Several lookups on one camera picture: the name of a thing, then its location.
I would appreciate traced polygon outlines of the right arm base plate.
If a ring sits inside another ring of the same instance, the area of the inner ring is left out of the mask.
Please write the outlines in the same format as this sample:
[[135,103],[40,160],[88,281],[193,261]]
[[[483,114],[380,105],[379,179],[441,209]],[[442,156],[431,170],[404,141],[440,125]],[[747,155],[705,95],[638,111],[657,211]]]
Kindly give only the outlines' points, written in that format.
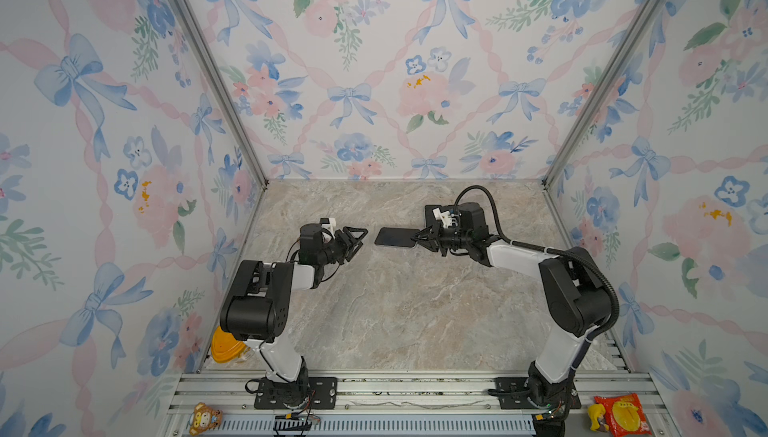
[[495,397],[504,410],[528,409],[541,412],[581,409],[573,383],[549,383],[538,377],[497,377],[487,394]]

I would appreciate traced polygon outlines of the black phone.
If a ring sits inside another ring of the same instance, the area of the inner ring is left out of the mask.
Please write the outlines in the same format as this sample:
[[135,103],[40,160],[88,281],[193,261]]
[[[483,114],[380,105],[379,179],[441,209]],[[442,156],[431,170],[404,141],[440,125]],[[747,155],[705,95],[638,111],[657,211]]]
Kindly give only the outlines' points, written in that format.
[[416,246],[418,229],[383,227],[379,230],[374,244],[381,247],[413,248]]

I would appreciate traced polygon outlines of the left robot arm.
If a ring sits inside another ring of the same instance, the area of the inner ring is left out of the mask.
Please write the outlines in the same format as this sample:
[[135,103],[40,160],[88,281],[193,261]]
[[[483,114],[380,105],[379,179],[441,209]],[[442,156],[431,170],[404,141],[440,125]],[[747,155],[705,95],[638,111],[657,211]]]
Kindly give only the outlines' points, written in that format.
[[292,295],[325,282],[326,267],[350,262],[368,235],[365,228],[334,227],[324,218],[300,228],[298,247],[281,262],[243,260],[224,298],[219,327],[258,353],[266,364],[256,388],[257,409],[306,409],[313,405],[314,382],[306,359],[296,351],[285,329]]

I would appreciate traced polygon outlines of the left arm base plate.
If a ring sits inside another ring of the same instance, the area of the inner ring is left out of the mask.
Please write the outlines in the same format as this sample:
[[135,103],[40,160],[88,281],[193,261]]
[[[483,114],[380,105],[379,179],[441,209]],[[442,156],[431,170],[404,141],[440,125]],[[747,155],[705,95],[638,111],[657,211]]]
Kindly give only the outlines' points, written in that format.
[[253,390],[250,382],[246,391],[254,396],[256,410],[298,411],[333,410],[336,406],[338,379],[336,377],[300,377],[293,383],[278,383],[264,377]]

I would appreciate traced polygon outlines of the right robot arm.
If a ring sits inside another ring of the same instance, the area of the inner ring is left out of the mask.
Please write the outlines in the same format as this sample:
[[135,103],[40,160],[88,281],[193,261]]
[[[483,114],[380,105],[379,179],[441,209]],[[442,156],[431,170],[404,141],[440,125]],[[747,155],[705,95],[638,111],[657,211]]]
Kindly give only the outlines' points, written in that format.
[[594,339],[614,322],[616,294],[586,250],[560,250],[493,233],[482,207],[427,205],[425,228],[412,240],[427,250],[468,257],[485,267],[511,270],[541,283],[553,326],[530,364],[525,387],[508,394],[536,408],[563,408]]

